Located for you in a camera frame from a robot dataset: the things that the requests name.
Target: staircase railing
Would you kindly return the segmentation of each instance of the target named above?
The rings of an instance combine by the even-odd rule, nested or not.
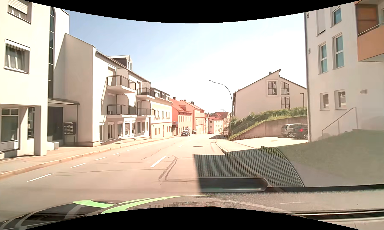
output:
[[[357,129],[358,129],[358,113],[357,113],[357,107],[353,107],[353,108],[350,108],[347,112],[345,112],[343,115],[341,115],[339,118],[335,119],[335,121],[333,121],[331,124],[329,124],[327,127],[325,127],[323,130],[321,130],[321,137],[323,137],[324,135],[324,130],[326,130],[328,127],[330,127],[333,123],[337,122],[338,123],[338,135],[341,133],[340,132],[340,129],[339,129],[339,119],[342,118],[343,116],[345,116],[348,112],[350,112],[351,110],[355,109],[355,119],[356,119],[356,122],[357,122]]]

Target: doorway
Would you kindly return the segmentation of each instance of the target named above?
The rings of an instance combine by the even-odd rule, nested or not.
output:
[[[54,140],[63,139],[63,107],[48,107],[47,136]]]

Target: window shutter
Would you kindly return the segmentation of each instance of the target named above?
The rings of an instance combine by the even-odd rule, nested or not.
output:
[[[319,9],[317,10],[317,29],[318,34],[321,34],[325,31],[325,9]]]
[[[9,6],[20,10],[22,13],[27,14],[27,5],[18,0],[9,0]]]

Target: balcony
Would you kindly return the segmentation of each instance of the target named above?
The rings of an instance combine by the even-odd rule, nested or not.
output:
[[[358,61],[384,61],[384,20],[379,22],[379,1],[356,3],[358,28]]]
[[[107,105],[108,118],[137,117],[137,107],[128,105]]]
[[[138,88],[137,98],[143,100],[155,99],[154,92],[150,88]]]
[[[138,108],[138,116],[148,116],[149,118],[155,116],[155,110],[150,108]]]
[[[107,76],[107,89],[116,93],[136,93],[136,82],[121,75]]]

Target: windshield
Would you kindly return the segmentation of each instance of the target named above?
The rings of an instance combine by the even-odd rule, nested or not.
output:
[[[174,23],[0,0],[0,221],[203,178],[275,210],[384,208],[384,1],[327,4]]]

